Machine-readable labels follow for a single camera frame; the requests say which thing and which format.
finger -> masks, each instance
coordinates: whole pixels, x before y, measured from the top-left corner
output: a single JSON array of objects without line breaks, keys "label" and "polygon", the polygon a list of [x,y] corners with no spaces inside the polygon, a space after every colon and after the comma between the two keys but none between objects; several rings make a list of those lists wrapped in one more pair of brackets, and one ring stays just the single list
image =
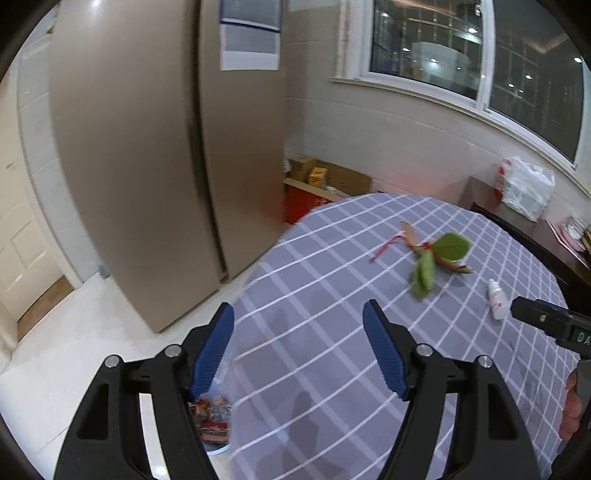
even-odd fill
[{"label": "finger", "polygon": [[566,379],[566,389],[572,390],[577,385],[577,371],[573,370]]},{"label": "finger", "polygon": [[566,394],[564,414],[573,419],[580,419],[583,414],[583,402],[573,390],[569,390]]},{"label": "finger", "polygon": [[567,432],[566,430],[564,430],[564,429],[561,428],[558,431],[558,436],[560,437],[561,440],[568,441],[568,440],[570,440],[573,437],[573,434],[570,433],[570,432]]},{"label": "finger", "polygon": [[575,433],[580,426],[580,422],[578,419],[573,419],[567,415],[562,416],[562,425],[560,425],[560,430],[564,430],[568,433]]}]

refrigerator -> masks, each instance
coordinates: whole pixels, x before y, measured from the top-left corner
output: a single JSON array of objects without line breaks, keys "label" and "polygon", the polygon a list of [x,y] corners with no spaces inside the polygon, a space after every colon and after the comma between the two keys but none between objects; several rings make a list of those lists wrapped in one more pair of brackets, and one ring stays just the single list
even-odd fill
[{"label": "refrigerator", "polygon": [[283,231],[281,4],[247,3],[61,2],[49,71],[64,176],[155,332]]}]

window glass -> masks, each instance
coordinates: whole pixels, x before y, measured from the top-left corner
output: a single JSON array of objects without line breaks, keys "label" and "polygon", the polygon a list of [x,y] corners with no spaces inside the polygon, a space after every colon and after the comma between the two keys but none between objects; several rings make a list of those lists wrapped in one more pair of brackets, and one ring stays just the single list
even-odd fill
[{"label": "window glass", "polygon": [[374,7],[372,72],[476,99],[482,55],[478,2],[375,0]]},{"label": "window glass", "polygon": [[494,5],[496,56],[490,107],[573,161],[583,110],[582,57],[536,0],[496,0]]}]

gray checkered tablecloth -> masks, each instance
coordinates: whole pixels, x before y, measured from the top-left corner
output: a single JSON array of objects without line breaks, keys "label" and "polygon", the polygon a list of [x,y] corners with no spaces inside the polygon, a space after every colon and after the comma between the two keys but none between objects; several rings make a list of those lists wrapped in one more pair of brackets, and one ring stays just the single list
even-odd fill
[{"label": "gray checkered tablecloth", "polygon": [[[414,225],[420,240],[448,231],[472,240],[476,273],[437,269],[431,294],[409,291],[416,258],[404,242],[375,263],[369,255]],[[236,328],[219,374],[235,405],[233,480],[374,480],[388,456],[407,404],[387,389],[362,328],[376,299],[391,322],[417,342],[468,361],[490,355],[527,424],[545,478],[575,354],[513,318],[493,320],[490,278],[510,299],[564,306],[556,279],[506,232],[477,213],[431,198],[371,194],[313,210],[261,260],[235,303]],[[438,478],[449,451],[455,395],[446,409],[428,478]]]}]

metal screw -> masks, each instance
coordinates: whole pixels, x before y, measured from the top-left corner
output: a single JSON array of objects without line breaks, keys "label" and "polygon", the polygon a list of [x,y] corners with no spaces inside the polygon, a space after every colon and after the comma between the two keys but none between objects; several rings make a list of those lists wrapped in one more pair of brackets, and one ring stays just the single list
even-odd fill
[{"label": "metal screw", "polygon": [[182,351],[183,349],[180,345],[168,345],[166,347],[166,350],[164,351],[164,355],[166,355],[169,358],[174,358],[176,356],[179,356]]},{"label": "metal screw", "polygon": [[430,345],[427,345],[426,343],[421,343],[420,345],[417,345],[417,353],[420,356],[431,356],[433,354],[433,349]]},{"label": "metal screw", "polygon": [[105,367],[115,368],[117,365],[119,365],[119,357],[117,355],[109,355],[105,359]]},{"label": "metal screw", "polygon": [[481,367],[490,368],[494,365],[492,358],[486,355],[481,355],[478,357],[478,363]]}]

